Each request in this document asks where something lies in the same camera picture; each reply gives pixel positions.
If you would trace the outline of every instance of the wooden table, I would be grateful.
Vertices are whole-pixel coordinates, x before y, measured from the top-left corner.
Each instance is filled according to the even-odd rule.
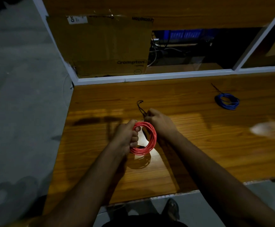
[[[211,83],[238,97],[239,107],[235,111],[220,108]],[[250,132],[258,123],[275,124],[275,73],[76,86],[44,213],[78,182],[119,123],[142,119],[138,100],[144,100],[144,110],[153,107],[170,116],[185,137],[240,181],[275,177],[275,129],[266,137]],[[157,144],[142,159],[129,154],[105,202],[195,189],[178,156]]]

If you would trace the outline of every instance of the concrete floor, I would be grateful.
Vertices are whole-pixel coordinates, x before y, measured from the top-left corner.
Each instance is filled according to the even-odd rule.
[[[1,11],[0,225],[41,212],[31,206],[47,194],[71,94],[71,80],[33,1]],[[249,188],[275,209],[275,183]],[[224,226],[200,193],[174,199],[189,227]],[[133,202],[126,209],[131,215],[161,212],[166,200]],[[102,208],[94,226],[107,221]]]

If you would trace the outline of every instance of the red wire coil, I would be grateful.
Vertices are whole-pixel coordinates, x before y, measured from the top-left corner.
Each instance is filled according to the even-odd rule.
[[[157,134],[156,134],[154,127],[148,122],[137,122],[135,124],[135,126],[133,127],[133,130],[138,126],[143,126],[143,127],[147,128],[147,131],[150,133],[150,141],[149,141],[148,145],[144,148],[131,147],[130,152],[135,155],[146,155],[155,147]]]

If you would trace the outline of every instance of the right hand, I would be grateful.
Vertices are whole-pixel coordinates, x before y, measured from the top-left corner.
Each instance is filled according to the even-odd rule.
[[[153,108],[149,109],[144,120],[145,122],[151,123],[156,133],[164,139],[168,139],[171,134],[177,132],[177,128],[172,120]]]

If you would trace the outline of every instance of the wooden panel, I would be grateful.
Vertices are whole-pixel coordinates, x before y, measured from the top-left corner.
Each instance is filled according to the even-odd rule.
[[[235,111],[215,103],[211,83],[241,100]],[[119,123],[142,119],[138,100],[144,100],[144,110],[153,107],[170,116],[185,137],[240,181],[275,177],[275,132],[250,132],[258,123],[275,123],[275,73],[75,86],[44,213],[78,182]],[[143,159],[129,154],[106,202],[195,189],[178,156],[157,144]]]
[[[153,17],[153,30],[263,27],[275,0],[43,0],[50,16],[113,14]]]

